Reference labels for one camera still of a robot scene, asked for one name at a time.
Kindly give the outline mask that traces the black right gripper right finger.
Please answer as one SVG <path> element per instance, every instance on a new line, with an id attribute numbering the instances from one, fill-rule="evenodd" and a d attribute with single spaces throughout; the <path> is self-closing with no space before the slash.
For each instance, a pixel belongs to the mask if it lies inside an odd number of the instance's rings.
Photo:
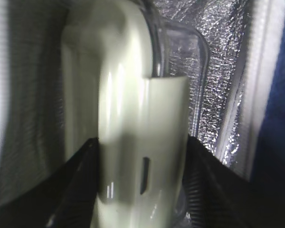
<path id="1" fill-rule="evenodd" d="M 285 164 L 263 161 L 247 181 L 195 137 L 187 141 L 183 186 L 194 228 L 285 228 Z"/>

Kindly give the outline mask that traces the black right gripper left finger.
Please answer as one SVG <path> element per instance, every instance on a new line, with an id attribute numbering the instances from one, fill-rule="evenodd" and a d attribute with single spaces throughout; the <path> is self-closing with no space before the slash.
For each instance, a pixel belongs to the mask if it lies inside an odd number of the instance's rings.
<path id="1" fill-rule="evenodd" d="M 0 206 L 0 228 L 90 227 L 98 175 L 98 139 L 88 139 L 48 179 Z"/>

